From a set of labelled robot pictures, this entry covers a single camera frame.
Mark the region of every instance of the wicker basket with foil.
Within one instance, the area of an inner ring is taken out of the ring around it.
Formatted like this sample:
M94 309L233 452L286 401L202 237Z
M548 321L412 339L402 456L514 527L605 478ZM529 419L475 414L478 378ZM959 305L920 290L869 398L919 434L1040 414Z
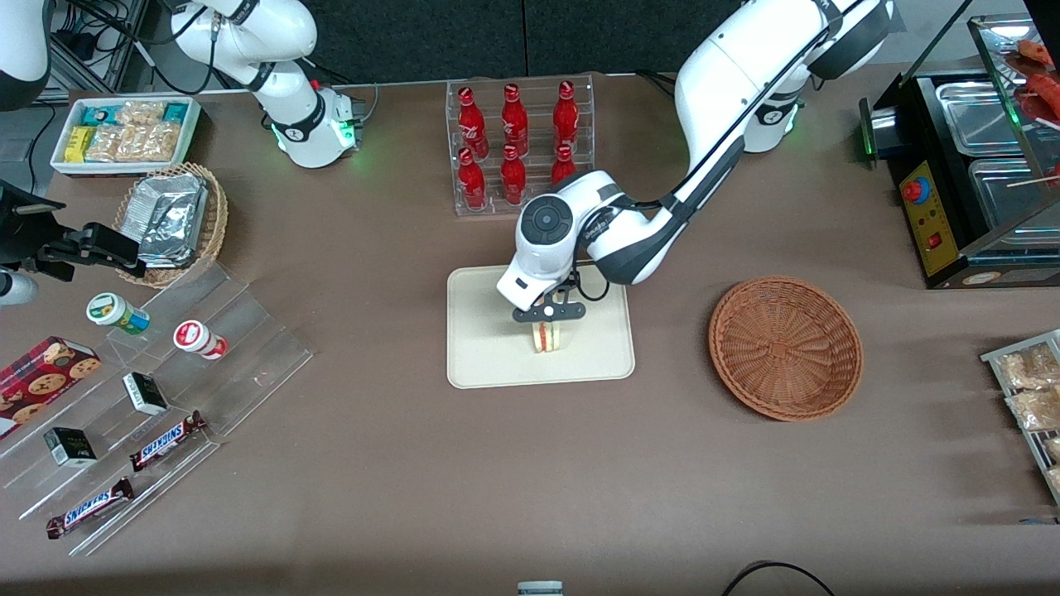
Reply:
M861 382L853 321L827 294L795 278L737 284L714 308L707 343L729 390L777 420L829 416Z
M206 212L202 214L202 223L199 229L198 243L195 248L195 259L188 266L182 268L149 268L142 279L135 278L124 271L119 270L118 275L125 281L139 285L148 285L161 290L166 287L184 271L192 267L197 267L207 261L213 261L220 252L220 246L225 242L225 226L228 225L228 199L225 196L225 189L220 188L217 178L201 165L195 163L180 163L158 172L153 172L146 178L158 176L177 176L180 174L194 174L202 178L209 187L209 195L206 201ZM118 208L118 216L114 217L114 229L121 229L125 221L125 212L132 196L132 190L125 193L125 199Z

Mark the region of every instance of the aluminum foil package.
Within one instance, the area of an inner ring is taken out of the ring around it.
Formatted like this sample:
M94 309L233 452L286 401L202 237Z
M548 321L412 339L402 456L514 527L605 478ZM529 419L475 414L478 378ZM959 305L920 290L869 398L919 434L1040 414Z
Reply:
M146 178L129 197L121 232L140 243L148 268L179 268L195 259L209 187L194 174Z

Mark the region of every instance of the red emergency stop button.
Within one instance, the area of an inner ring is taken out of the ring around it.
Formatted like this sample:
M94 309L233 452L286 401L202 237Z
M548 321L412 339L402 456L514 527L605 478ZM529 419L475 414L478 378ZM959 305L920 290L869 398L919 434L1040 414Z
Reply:
M923 176L918 176L902 186L902 198L913 205L923 205L931 196L931 182Z

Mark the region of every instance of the dark gray wall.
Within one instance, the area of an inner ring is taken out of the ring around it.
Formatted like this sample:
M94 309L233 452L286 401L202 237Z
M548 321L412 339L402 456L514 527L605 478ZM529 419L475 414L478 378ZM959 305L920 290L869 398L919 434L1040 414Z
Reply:
M312 58L358 83L675 71L740 5L740 0L303 2L319 32Z
M529 74L674 72L740 0L525 0Z
M317 21L311 59L357 83L526 74L520 0L302 2Z

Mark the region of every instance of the sausage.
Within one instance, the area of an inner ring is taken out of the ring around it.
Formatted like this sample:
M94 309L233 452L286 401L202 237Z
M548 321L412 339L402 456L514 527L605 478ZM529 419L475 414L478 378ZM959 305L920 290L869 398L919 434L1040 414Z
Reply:
M1041 63L1045 66L1056 66L1053 64L1053 56L1049 55L1049 51L1038 43L1037 41L1031 41L1029 39L1020 39L1015 42L1015 48L1020 51L1020 54Z
M1053 108L1054 116L1060 117L1060 83L1045 74L1031 74L1027 77L1027 90L1038 93Z

